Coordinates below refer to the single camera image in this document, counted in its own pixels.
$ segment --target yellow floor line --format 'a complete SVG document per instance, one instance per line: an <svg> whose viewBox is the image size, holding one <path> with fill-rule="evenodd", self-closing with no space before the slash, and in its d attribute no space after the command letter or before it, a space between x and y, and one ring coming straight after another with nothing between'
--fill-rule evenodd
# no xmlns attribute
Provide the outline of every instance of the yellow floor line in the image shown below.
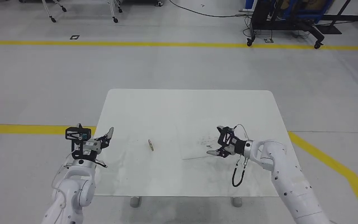
<svg viewBox="0 0 358 224"><path fill-rule="evenodd" d="M0 134L64 134L66 128L69 126L57 126L57 125L10 125L0 124ZM96 127L86 126L92 130L92 134L95 133ZM353 192L358 198L358 176L348 169L343 164L331 158L318 148L312 146L304 139L300 138L293 132L289 132L292 143L296 144L313 157L317 158L342 176L344 176L350 183Z"/></svg>
<svg viewBox="0 0 358 224"><path fill-rule="evenodd" d="M181 42L123 42L123 41L27 41L0 40L0 45L43 45L43 46L161 46L189 48L249 48L246 43L181 43ZM253 44L250 48L266 49L314 49L313 45ZM322 46L322 50L358 50L358 46Z"/></svg>
<svg viewBox="0 0 358 224"><path fill-rule="evenodd" d="M0 124L0 134L65 134L65 130L70 126L55 125L11 125ZM92 134L95 133L96 127L90 128Z"/></svg>
<svg viewBox="0 0 358 224"><path fill-rule="evenodd" d="M345 165L339 163L338 161L334 160L329 155L325 154L318 148L312 146L310 143L306 142L298 135L293 132L289 132L289 136L291 138L292 143L296 144L298 147L302 148L306 152L308 152L311 156L317 158L342 176L344 176L349 184L353 192L355 193L356 197L358 198L358 176L353 171L348 169Z"/></svg>

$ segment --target white sticker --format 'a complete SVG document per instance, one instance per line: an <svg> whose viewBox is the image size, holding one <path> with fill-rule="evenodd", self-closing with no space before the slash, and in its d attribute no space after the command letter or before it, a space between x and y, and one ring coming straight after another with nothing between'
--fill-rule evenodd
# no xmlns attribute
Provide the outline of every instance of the white sticker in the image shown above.
<svg viewBox="0 0 358 224"><path fill-rule="evenodd" d="M90 155L90 154L91 154L91 150L83 150L83 154L84 154L84 155Z"/></svg>

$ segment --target gray floor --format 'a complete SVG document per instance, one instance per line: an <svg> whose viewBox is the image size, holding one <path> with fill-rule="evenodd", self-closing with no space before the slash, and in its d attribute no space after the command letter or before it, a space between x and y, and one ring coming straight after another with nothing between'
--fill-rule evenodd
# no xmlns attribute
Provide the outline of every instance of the gray floor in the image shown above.
<svg viewBox="0 0 358 224"><path fill-rule="evenodd" d="M204 13L237 13L242 1L181 0ZM49 4L0 2L0 40L245 43L243 18L209 18L166 2L125 4L114 24L106 1ZM358 25L339 25L327 45L358 45ZM258 43L270 32L262 32ZM274 32L275 44L308 44ZM288 130L358 172L358 52L295 49L78 47L0 45L0 124L96 125L111 88L270 90ZM69 153L63 136L0 135L0 223L39 223L50 182ZM355 223L358 202L346 179L295 147L330 219ZM95 197L84 223L293 223L279 198Z"/></svg>

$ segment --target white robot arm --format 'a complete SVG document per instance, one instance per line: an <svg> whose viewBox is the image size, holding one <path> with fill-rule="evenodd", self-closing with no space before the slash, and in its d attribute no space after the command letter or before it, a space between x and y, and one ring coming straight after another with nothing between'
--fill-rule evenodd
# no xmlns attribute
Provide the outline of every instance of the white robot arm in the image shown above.
<svg viewBox="0 0 358 224"><path fill-rule="evenodd" d="M237 153L270 171L278 195L297 224L330 223L301 168L296 162L288 160L283 144L273 140L243 141L234 135L234 129L219 126L218 143L222 147L208 151L208 154L225 158Z"/></svg>
<svg viewBox="0 0 358 224"><path fill-rule="evenodd" d="M68 171L53 186L53 204L45 213L42 224L82 224L82 207L89 206L95 194L96 165L107 167L96 157L103 148L109 146L113 130L111 128L103 137L96 139L91 138L91 130L82 128L81 124L66 130L66 139L72 141L70 155L72 155L74 161L71 165L63 166Z"/></svg>

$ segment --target table top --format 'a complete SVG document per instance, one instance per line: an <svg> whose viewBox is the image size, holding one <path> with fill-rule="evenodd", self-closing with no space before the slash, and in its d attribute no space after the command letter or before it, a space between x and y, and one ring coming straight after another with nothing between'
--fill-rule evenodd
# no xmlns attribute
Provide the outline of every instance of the table top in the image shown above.
<svg viewBox="0 0 358 224"><path fill-rule="evenodd" d="M249 161L243 183L234 188L238 156L205 154L216 149L216 126L238 123L250 139L285 144L287 156L297 161L270 91L110 90L95 137L110 127L114 134L98 156L108 168L96 169L95 195L276 197L269 171Z"/></svg>

